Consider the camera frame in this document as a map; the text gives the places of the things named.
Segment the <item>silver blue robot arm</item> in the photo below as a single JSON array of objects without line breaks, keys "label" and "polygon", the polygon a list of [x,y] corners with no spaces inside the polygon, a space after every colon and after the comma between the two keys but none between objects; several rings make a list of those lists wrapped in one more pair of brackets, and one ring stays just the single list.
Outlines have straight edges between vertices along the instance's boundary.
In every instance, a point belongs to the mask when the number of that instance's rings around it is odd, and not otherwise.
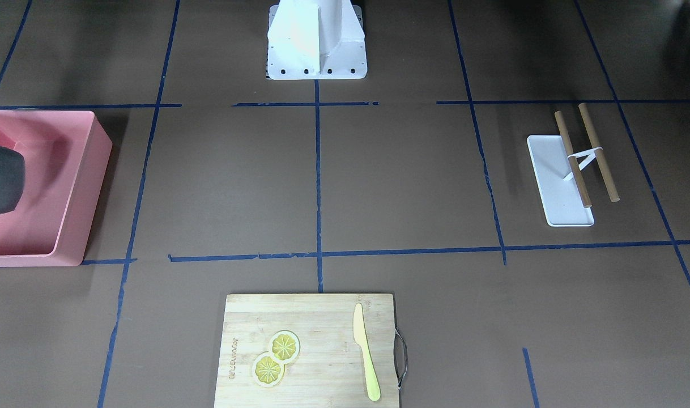
[{"label": "silver blue robot arm", "polygon": [[0,146],[0,214],[16,209],[25,186],[23,155]]}]

